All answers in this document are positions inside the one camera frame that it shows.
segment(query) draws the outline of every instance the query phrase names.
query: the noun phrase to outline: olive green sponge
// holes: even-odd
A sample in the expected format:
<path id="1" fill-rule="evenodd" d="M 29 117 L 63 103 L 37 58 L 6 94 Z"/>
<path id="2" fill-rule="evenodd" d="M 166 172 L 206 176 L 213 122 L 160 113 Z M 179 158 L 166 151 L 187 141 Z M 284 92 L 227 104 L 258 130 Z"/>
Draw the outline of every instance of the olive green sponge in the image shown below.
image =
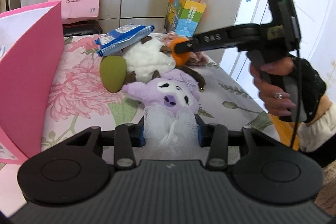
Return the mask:
<path id="1" fill-rule="evenodd" d="M 121 56 L 106 56 L 100 63 L 100 78 L 104 87 L 116 93 L 123 87 L 126 77 L 126 61 Z"/>

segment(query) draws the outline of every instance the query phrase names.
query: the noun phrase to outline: blue and white package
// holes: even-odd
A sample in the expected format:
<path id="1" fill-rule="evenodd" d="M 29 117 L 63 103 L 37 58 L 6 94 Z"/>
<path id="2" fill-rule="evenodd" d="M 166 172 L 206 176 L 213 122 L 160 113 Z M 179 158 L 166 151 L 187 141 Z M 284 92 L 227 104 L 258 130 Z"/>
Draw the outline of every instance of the blue and white package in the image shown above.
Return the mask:
<path id="1" fill-rule="evenodd" d="M 121 49 L 148 36 L 153 30 L 153 25 L 146 27 L 142 25 L 127 24 L 116 30 L 110 31 L 95 41 L 100 47 L 97 54 L 99 56 L 115 54 Z"/>

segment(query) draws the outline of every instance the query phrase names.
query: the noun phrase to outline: wrist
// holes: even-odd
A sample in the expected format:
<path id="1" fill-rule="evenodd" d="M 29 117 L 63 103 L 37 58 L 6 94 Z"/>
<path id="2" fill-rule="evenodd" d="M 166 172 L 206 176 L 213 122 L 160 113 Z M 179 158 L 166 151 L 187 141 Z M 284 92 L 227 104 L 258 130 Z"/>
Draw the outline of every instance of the wrist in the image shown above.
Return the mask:
<path id="1" fill-rule="evenodd" d="M 305 125 L 308 127 L 308 126 L 311 126 L 313 123 L 315 123 L 318 119 L 320 119 L 325 114 L 325 112 L 327 112 L 330 106 L 331 106 L 331 101 L 329 100 L 329 97 L 325 93 L 324 95 L 322 95 L 320 99 L 319 106 L 317 108 L 314 119 L 311 122 L 306 123 Z"/>

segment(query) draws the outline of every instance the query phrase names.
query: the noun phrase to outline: plush toy nose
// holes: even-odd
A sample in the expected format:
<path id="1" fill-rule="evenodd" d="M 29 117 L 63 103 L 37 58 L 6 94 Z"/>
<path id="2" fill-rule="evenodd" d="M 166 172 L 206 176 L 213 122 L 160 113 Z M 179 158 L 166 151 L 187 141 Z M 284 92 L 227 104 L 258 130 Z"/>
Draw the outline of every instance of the plush toy nose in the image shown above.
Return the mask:
<path id="1" fill-rule="evenodd" d="M 172 95 L 165 96 L 165 106 L 167 107 L 173 107 L 176 105 L 176 99 Z"/>

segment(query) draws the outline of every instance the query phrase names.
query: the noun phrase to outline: orange sponge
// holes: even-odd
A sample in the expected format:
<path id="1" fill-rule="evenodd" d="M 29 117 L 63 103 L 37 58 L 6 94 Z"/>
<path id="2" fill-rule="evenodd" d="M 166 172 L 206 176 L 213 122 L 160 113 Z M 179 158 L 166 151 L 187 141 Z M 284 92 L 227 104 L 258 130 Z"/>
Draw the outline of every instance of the orange sponge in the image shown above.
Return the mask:
<path id="1" fill-rule="evenodd" d="M 181 43 L 181 42 L 186 42 L 186 41 L 188 41 L 188 39 L 178 37 L 172 40 L 172 42 L 169 45 L 169 47 L 173 50 L 173 52 L 171 53 L 171 56 L 174 58 L 177 67 L 184 66 L 190 59 L 191 52 L 185 52 L 182 54 L 176 54 L 174 52 L 174 48 L 176 44 Z"/>

